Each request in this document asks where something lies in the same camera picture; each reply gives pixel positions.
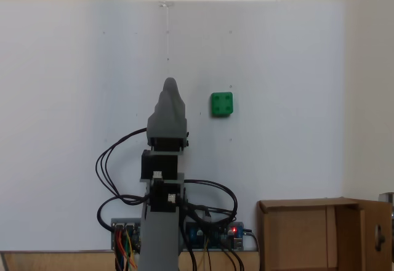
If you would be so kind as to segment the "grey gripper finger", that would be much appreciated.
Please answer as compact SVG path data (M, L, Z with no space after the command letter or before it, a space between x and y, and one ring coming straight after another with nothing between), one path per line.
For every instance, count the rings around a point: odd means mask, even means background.
M174 79L171 82L171 89L172 109L174 116L176 120L185 120L185 103L180 96L178 85Z
M158 118L175 117L175 95L176 81L174 78L167 78L163 89L159 95L158 103L155 106L155 115Z

